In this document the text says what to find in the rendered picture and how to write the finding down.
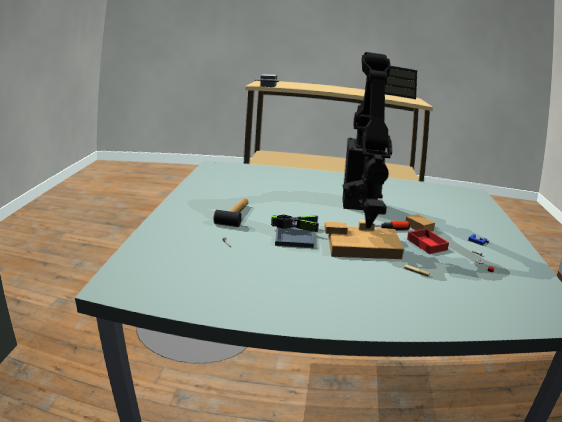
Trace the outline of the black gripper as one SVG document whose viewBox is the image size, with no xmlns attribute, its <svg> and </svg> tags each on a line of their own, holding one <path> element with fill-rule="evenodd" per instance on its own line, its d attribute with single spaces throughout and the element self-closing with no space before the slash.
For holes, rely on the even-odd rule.
<svg viewBox="0 0 562 422">
<path fill-rule="evenodd" d="M 382 185 L 384 183 L 375 184 L 369 179 L 368 175 L 363 173 L 362 176 L 363 180 L 365 179 L 365 182 L 367 182 L 368 196 L 367 198 L 362 197 L 362 200 L 359 200 L 359 202 L 363 204 L 361 207 L 365 213 L 366 228 L 370 228 L 378 214 L 386 214 L 387 207 L 385 203 L 382 200 L 375 200 L 383 199 Z"/>
</svg>

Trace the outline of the tan wooden rod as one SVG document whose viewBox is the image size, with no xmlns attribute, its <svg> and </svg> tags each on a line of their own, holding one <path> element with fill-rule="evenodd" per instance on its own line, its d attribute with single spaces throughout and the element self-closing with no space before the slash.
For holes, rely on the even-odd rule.
<svg viewBox="0 0 562 422">
<path fill-rule="evenodd" d="M 422 270 L 420 270 L 420 269 L 417 269 L 417 268 L 414 268 L 414 267 L 411 267 L 411 266 L 408 266 L 408 265 L 405 265 L 405 267 L 404 267 L 404 268 L 405 268 L 405 269 L 407 269 L 407 270 L 410 270 L 410 271 L 413 271 L 413 272 L 416 272 L 416 273 L 419 273 L 419 274 L 425 275 L 425 276 L 427 276 L 427 277 L 429 277 L 429 276 L 430 276 L 430 273 L 428 273 L 428 272 L 425 272 L 425 271 L 422 271 Z"/>
</svg>

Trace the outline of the black mallet with wooden handle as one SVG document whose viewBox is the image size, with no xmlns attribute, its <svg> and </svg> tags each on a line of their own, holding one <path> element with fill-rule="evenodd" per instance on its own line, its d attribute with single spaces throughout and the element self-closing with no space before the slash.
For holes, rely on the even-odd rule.
<svg viewBox="0 0 562 422">
<path fill-rule="evenodd" d="M 214 224 L 240 227 L 242 219 L 240 212 L 248 205 L 248 203 L 248 200 L 243 198 L 230 211 L 215 210 Z"/>
</svg>

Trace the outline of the red shallow tray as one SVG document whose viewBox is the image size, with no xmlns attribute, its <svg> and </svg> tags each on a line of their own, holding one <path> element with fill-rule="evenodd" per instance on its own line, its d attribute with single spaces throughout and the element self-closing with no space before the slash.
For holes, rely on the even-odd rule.
<svg viewBox="0 0 562 422">
<path fill-rule="evenodd" d="M 410 242 L 412 242 L 413 244 L 415 244 L 416 246 L 418 246 L 428 254 L 433 254 L 433 253 L 438 253 L 448 250 L 449 242 L 442 239 L 441 237 L 434 234 L 433 232 L 429 231 L 428 229 L 410 231 L 410 232 L 408 232 L 407 240 L 409 240 Z"/>
</svg>

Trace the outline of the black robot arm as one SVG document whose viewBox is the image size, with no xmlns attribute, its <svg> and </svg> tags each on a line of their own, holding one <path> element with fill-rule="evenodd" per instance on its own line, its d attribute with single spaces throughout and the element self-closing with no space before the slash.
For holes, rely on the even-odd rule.
<svg viewBox="0 0 562 422">
<path fill-rule="evenodd" d="M 391 65 L 390 59 L 386 55 L 371 52 L 365 52 L 362 55 L 362 62 L 362 71 L 366 74 L 367 81 L 364 93 L 365 101 L 363 100 L 363 103 L 358 106 L 354 115 L 353 125 L 354 129 L 357 129 L 357 140 L 354 142 L 356 148 L 363 146 L 364 174 L 368 175 L 373 183 L 381 184 L 389 176 L 385 158 L 391 158 L 392 155 L 392 140 L 388 136 L 388 128 L 384 122 L 385 84 L 390 75 Z M 383 152 L 386 148 L 387 152 Z M 365 149 L 368 150 L 365 151 Z M 368 196 L 367 182 L 365 179 L 363 180 L 363 176 L 359 181 L 345 183 L 342 186 L 346 199 L 360 195 L 364 198 Z"/>
</svg>

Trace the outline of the blue c-shaped clamp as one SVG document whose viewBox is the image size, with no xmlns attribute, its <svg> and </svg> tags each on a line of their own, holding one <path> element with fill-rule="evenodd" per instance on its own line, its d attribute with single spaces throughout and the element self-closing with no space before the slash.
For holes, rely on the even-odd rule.
<svg viewBox="0 0 562 422">
<path fill-rule="evenodd" d="M 482 239 L 483 239 L 483 240 L 482 240 Z M 480 240 L 479 240 L 479 239 L 476 239 L 476 235 L 475 235 L 475 234 L 471 235 L 471 236 L 469 237 L 468 241 L 471 241 L 471 242 L 473 242 L 473 243 L 476 243 L 476 244 L 479 244 L 479 245 L 482 245 L 482 246 L 483 246 L 485 243 L 489 243 L 489 240 L 487 240 L 486 238 L 481 238 L 481 237 L 480 237 Z"/>
</svg>

